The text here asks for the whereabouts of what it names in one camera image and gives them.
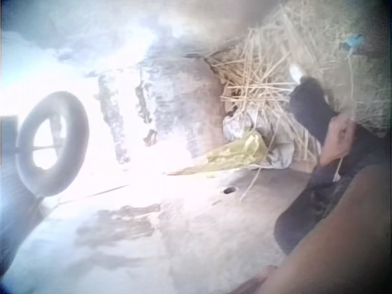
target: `rubber tire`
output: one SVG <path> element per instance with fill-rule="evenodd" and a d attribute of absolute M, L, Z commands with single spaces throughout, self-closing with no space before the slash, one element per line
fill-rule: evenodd
<path fill-rule="evenodd" d="M 67 136 L 54 166 L 37 167 L 33 153 L 18 153 L 17 169 L 23 184 L 38 197 L 64 191 L 78 175 L 86 155 L 89 127 L 83 104 L 69 92 L 54 92 L 39 102 L 23 122 L 17 147 L 32 148 L 40 125 L 49 117 L 60 115 L 66 121 Z"/>

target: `human hand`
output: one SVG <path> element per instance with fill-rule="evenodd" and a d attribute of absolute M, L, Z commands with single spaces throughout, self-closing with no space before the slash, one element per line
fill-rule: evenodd
<path fill-rule="evenodd" d="M 333 117 L 328 126 L 325 143 L 320 155 L 320 165 L 325 166 L 335 159 L 346 156 L 354 139 L 355 122 L 349 113 Z"/>

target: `black cloth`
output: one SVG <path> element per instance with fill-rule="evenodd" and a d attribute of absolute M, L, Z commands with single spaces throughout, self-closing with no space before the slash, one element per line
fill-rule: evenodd
<path fill-rule="evenodd" d="M 290 111 L 295 119 L 324 144 L 328 125 L 338 115 L 324 100 L 324 92 L 313 78 L 303 78 L 290 95 Z M 325 167 L 315 167 L 312 176 L 298 198 L 277 219 L 275 239 L 285 254 L 296 245 L 336 206 L 351 180 L 364 167 L 390 162 L 390 146 L 357 126 L 352 150 L 344 157 L 339 174 L 333 182 L 339 160 Z"/>

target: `person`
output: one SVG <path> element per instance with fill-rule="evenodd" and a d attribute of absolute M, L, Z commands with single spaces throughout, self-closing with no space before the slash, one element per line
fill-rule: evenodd
<path fill-rule="evenodd" d="M 378 293 L 371 286 L 390 275 L 390 131 L 378 138 L 336 113 L 310 77 L 291 93 L 290 111 L 322 145 L 319 163 L 276 221 L 286 261 L 231 294 Z"/>

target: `dry straw pile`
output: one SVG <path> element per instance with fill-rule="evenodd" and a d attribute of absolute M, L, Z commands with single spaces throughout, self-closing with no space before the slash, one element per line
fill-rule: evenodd
<path fill-rule="evenodd" d="M 206 59 L 225 85 L 221 99 L 238 107 L 235 115 L 255 105 L 259 117 L 290 130 L 297 161 L 315 161 L 320 146 L 288 112 L 295 87 L 291 63 L 333 93 L 326 100 L 335 110 L 355 110 L 356 120 L 370 129 L 390 123 L 390 80 L 378 70 L 382 62 L 349 57 L 339 46 L 353 32 L 356 18 L 352 7 L 341 2 L 291 0 L 262 26 Z"/>

